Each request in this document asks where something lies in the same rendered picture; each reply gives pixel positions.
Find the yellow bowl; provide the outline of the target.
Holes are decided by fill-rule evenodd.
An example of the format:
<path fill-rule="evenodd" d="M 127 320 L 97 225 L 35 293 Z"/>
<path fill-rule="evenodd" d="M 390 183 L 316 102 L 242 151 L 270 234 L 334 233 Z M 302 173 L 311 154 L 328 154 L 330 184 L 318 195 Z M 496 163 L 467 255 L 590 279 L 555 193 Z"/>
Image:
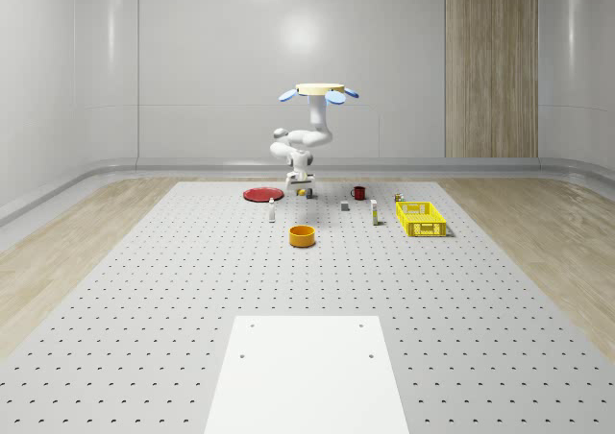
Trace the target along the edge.
<path fill-rule="evenodd" d="M 289 244 L 297 248 L 311 247 L 315 243 L 315 228 L 298 225 L 289 229 Z"/>

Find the white board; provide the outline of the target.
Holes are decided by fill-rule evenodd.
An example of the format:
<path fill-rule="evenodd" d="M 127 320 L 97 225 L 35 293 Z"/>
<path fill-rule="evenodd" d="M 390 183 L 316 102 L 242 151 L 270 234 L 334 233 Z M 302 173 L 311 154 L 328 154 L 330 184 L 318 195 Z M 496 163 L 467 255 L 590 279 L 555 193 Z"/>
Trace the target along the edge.
<path fill-rule="evenodd" d="M 408 434 L 376 316 L 238 316 L 205 434 Z"/>

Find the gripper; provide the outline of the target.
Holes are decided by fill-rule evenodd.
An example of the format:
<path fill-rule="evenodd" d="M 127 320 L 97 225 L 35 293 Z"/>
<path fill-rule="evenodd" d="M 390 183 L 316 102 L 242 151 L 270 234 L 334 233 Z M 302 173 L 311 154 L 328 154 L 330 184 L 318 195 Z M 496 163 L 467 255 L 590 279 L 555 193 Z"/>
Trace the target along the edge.
<path fill-rule="evenodd" d="M 287 174 L 285 186 L 287 190 L 313 189 L 316 183 L 313 174 L 303 174 L 291 171 Z"/>

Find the yellow basket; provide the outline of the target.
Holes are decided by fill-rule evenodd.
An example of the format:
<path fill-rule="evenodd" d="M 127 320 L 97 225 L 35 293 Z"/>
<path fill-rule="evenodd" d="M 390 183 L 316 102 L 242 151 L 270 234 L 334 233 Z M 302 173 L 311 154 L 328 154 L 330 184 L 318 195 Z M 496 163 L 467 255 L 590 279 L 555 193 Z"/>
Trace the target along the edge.
<path fill-rule="evenodd" d="M 446 235 L 446 220 L 430 202 L 397 202 L 396 216 L 408 236 Z"/>

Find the red plate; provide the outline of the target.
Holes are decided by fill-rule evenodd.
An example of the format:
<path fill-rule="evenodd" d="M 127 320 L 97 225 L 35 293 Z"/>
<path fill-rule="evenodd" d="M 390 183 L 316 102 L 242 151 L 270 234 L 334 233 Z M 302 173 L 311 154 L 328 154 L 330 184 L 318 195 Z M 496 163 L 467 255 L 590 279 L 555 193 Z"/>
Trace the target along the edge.
<path fill-rule="evenodd" d="M 281 189 L 275 187 L 255 187 L 243 192 L 245 200 L 255 203 L 268 203 L 270 200 L 277 201 L 284 197 Z"/>

